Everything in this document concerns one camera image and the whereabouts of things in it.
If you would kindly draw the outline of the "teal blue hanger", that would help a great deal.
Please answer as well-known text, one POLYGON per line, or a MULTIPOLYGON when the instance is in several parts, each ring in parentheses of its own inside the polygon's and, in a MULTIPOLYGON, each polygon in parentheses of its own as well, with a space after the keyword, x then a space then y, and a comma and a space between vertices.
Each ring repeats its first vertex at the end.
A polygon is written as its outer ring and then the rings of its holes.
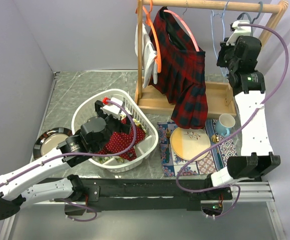
POLYGON ((259 1, 258 2, 259 4, 259 10, 258 10, 258 13, 257 15, 252 19, 250 14, 248 12, 242 12, 238 17, 237 17, 237 20, 243 20, 244 16, 247 17, 247 20, 250 24, 253 24, 259 17, 260 17, 260 14, 262 12, 262 9, 263 9, 263 2, 262 1, 259 1))

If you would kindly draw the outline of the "light blue wire hanger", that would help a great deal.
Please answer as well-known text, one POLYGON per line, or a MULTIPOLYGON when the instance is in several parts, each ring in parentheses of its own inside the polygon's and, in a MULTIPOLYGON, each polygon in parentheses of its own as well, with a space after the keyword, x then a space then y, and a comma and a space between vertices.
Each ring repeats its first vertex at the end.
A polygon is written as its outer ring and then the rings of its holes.
POLYGON ((221 13, 215 13, 214 10, 211 10, 210 12, 210 26, 211 26, 211 38, 212 38, 212 46, 213 46, 213 51, 214 51, 214 55, 216 60, 218 59, 218 53, 216 52, 216 44, 215 44, 215 37, 214 37, 214 24, 213 24, 213 19, 215 16, 219 16, 220 20, 221 20, 221 24, 222 24, 222 39, 225 38, 225 22, 224 22, 224 16, 225 16, 225 12, 227 10, 227 6, 229 4, 230 0, 226 1, 226 4, 222 10, 221 13))

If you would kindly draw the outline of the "red plaid skirt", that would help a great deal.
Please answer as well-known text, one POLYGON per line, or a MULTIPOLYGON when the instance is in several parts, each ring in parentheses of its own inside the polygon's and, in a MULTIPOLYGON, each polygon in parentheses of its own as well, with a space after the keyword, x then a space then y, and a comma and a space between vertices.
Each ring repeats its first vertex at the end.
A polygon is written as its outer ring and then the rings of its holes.
POLYGON ((161 53, 158 82, 150 84, 174 105, 171 119, 183 129, 202 129, 208 114, 205 84, 205 51, 195 50, 188 33, 172 14, 162 7, 155 27, 161 53))

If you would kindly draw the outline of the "pink hanger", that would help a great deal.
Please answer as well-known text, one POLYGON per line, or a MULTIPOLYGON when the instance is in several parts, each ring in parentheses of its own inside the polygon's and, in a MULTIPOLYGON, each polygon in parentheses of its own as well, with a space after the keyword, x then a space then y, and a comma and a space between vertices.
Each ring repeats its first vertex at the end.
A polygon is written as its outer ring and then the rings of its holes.
POLYGON ((195 47, 195 50, 196 50, 197 52, 199 52, 200 49, 199 49, 198 44, 197 44, 197 42, 196 42, 196 40, 195 40, 195 37, 194 37, 193 33, 191 32, 190 28, 188 27, 188 25, 186 24, 186 22, 185 22, 185 21, 184 21, 184 20, 183 20, 183 19, 182 19, 178 14, 176 14, 175 12, 173 12, 173 11, 171 11, 171 10, 167 10, 167 9, 165 9, 164 12, 165 12, 165 13, 170 13, 170 14, 172 14, 174 17, 176 17, 176 18, 181 22, 181 24, 182 24, 182 25, 184 26, 184 28, 186 29, 186 31, 187 31, 189 37, 191 38, 192 43, 193 43, 193 45, 194 45, 194 47, 195 47))

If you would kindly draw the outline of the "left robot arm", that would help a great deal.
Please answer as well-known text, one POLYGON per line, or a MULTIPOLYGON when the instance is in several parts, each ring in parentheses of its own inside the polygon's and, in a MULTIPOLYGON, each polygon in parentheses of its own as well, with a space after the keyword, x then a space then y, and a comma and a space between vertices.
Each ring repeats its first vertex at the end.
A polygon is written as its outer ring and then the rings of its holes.
POLYGON ((50 199, 76 202, 87 196, 87 190, 77 175, 54 182, 43 183, 47 177, 98 157, 99 151, 109 142, 114 132, 129 134, 136 131, 133 118, 124 107, 109 100, 126 114, 120 116, 104 113, 104 106, 95 102, 96 116, 91 117, 74 135, 66 138, 43 157, 13 172, 0 175, 0 220, 7 219, 34 203, 50 199))

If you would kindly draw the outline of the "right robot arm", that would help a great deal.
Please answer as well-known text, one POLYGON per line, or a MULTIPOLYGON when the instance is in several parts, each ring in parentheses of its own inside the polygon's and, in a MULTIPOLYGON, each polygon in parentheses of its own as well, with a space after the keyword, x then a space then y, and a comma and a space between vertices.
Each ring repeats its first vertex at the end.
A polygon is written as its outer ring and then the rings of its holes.
POLYGON ((221 194, 220 186, 264 176, 281 163, 280 156, 273 153, 267 134, 264 75, 255 69, 261 41, 249 35, 236 40, 226 37, 220 46, 217 65, 228 69, 229 84, 243 127, 242 146, 240 156, 229 157, 226 167, 210 174, 210 183, 203 188, 209 199, 221 194))

